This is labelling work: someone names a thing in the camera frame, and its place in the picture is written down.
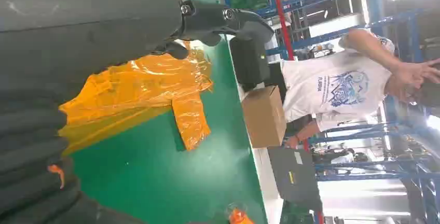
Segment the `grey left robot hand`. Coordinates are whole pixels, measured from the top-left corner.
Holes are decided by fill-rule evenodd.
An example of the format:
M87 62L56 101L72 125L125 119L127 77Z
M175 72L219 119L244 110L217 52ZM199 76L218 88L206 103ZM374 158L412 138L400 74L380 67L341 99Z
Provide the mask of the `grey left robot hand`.
M90 74L151 53L182 59L178 39L214 46L221 34L267 42L273 30L199 0L1 0L1 108L58 106Z

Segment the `person's right hand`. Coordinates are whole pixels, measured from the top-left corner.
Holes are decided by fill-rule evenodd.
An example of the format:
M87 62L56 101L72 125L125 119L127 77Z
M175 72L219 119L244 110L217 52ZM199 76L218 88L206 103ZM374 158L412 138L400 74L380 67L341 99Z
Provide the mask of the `person's right hand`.
M384 88L385 95L396 97L404 103L418 102L425 81L439 83L439 59L422 63L397 60L387 68L391 76Z

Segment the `person's left hand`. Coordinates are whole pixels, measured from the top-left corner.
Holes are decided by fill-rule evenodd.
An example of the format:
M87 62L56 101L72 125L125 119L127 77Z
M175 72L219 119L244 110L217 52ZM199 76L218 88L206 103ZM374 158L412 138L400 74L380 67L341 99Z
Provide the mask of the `person's left hand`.
M297 135L293 135L290 137L286 137L283 140L283 145L284 145L284 147L295 149L298 146L299 142L300 142L300 139L297 137Z

